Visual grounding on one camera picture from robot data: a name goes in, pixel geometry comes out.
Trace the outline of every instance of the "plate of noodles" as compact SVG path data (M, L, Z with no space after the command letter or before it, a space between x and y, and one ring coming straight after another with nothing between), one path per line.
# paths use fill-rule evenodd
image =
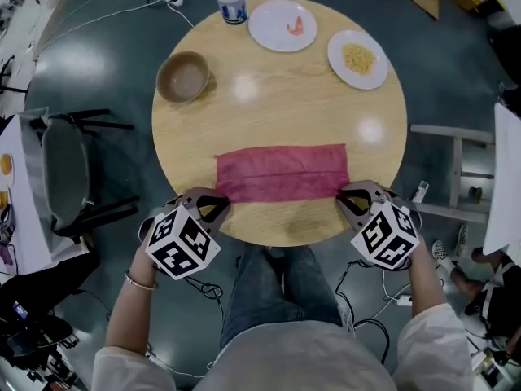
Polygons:
M387 56L367 33L338 32L327 45L327 57L336 75L355 88L373 90L387 78Z

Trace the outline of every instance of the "jeans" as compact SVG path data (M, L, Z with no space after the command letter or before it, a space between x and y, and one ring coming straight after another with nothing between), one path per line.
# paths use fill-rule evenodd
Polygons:
M318 320L342 326L335 296L307 247L253 246L240 259L221 332L221 349L239 333L266 323Z

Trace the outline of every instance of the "red cloth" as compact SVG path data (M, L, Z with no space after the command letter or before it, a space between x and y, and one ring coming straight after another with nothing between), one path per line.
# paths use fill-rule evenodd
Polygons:
M348 182L343 144L252 147L217 156L216 189L232 203L322 199Z

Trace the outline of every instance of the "sneaker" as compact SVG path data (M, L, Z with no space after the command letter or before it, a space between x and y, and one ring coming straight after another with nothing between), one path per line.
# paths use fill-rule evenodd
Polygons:
M469 226L468 225L462 225L459 228L458 232L458 243L456 244L456 255L461 256L463 251L466 248L467 240L469 237Z
M432 244L432 256L438 262L443 261L447 257L447 252L445 251L444 245L441 243L441 240L436 240L434 244Z

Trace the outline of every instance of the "floor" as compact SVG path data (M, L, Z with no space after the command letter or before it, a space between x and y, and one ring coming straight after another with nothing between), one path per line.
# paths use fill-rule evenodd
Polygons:
M51 17L54 27L88 0L64 0ZM497 85L507 81L487 40L486 23L474 18L449 0L440 0L440 20L433 20L410 0L314 0L352 18L383 47L401 80L407 103L408 122L451 125L493 131L493 104ZM146 0L97 0L66 19L50 36L55 38L86 21ZM217 9L215 0L185 0L183 13L198 23ZM101 197L140 195L140 213L94 232L102 265L86 281L85 288L106 305L114 304L134 251L137 229L148 210L175 196L155 156L151 135L151 105L155 74L179 40L189 30L181 16L157 6L101 20L60 38L48 47L38 45L39 58L26 100L26 108L49 106L51 112L110 108L115 120L135 125L132 132L103 131L92 143L94 185ZM466 147L466 170L492 170L492 157L476 147ZM421 180L431 184L425 201L442 204L449 199L452 145L443 138L409 134L404 159L392 188L411 197ZM464 181L465 191L476 181ZM459 223L425 215L422 233L428 244L442 239L454 244ZM471 242L483 241L484 228L471 226ZM349 240L351 232L313 245L313 251L333 288L346 263L358 259ZM244 244L219 235L222 251L198 278L217 283L224 290L226 306L234 279L235 258ZM486 268L462 266L480 277ZM440 269L440 276L446 274ZM383 301L382 272L353 267L343 290L350 298L356 319L370 317ZM221 321L215 302L205 299L183 282L159 275L155 293L150 342L157 356L177 371L203 375L218 353ZM406 273L389 274L387 290L394 293L408 283ZM456 310L464 304L453 286L445 283ZM94 353L103 345L107 311L93 297L67 298L57 309L78 331L81 343L69 353L81 378L90 383ZM379 316L389 330L391 349L385 363L396 367L396 339L410 320L410 308L390 305ZM380 358L384 339L367 325L357 337ZM178 386L196 380L174 375Z

